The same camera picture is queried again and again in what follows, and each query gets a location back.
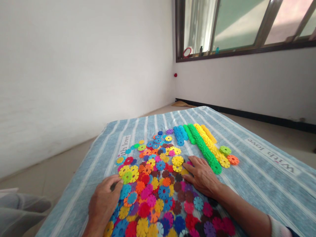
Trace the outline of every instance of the window glass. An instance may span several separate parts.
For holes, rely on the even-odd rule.
[[[313,33],[316,27],[316,11],[312,14],[310,19],[308,20],[304,30],[302,31],[300,36],[308,36]]]
[[[278,43],[295,35],[313,0],[283,0],[265,44]]]
[[[209,51],[216,0],[186,0],[184,15],[184,49],[192,54]]]
[[[253,45],[269,0],[221,0],[213,51]]]

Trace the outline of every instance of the right hand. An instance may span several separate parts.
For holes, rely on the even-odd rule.
[[[192,173],[194,177],[190,174],[185,174],[183,178],[192,183],[201,193],[216,200],[224,184],[217,179],[206,160],[198,158],[197,156],[189,156],[189,159],[194,167],[187,163],[184,163],[183,166]]]

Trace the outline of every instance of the baseboard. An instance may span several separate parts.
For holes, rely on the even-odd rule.
[[[285,118],[278,118],[278,117],[273,117],[269,115],[256,114],[252,112],[230,109],[230,108],[221,107],[217,105],[204,104],[200,102],[178,99],[178,98],[176,98],[175,101],[183,101],[189,105],[194,105],[194,106],[208,106],[212,108],[213,110],[216,110],[217,112],[235,115],[235,116],[239,116],[239,117],[243,117],[247,119],[253,119],[253,120],[257,120],[261,122],[271,123],[271,124],[275,124],[275,125],[279,125],[283,127],[288,127],[288,128],[316,134],[316,125],[314,124],[309,124],[309,123],[304,123],[304,122],[295,122],[295,121],[285,119]]]

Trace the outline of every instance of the green block stack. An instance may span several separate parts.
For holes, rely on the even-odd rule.
[[[191,123],[188,124],[188,128],[189,128],[191,135],[193,136],[198,148],[202,152],[204,158],[207,160],[207,162],[208,162],[209,166],[212,168],[213,172],[215,174],[220,174],[222,172],[221,165],[216,160],[216,157],[214,156],[214,154],[206,146],[203,138],[200,136],[197,129]]]
[[[188,134],[188,137],[189,137],[190,142],[191,142],[193,145],[196,145],[195,139],[193,138],[192,133],[191,133],[190,129],[188,128],[188,126],[187,126],[186,124],[184,124],[183,127],[184,127],[184,130],[185,130],[185,131],[187,132],[187,134]]]

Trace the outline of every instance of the wrist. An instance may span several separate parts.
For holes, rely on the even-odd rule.
[[[89,214],[89,220],[83,237],[102,237],[112,214],[111,210],[101,214]]]
[[[229,189],[227,185],[223,183],[219,183],[213,192],[213,195],[214,195],[213,198],[217,202],[220,202],[226,196],[227,189]]]

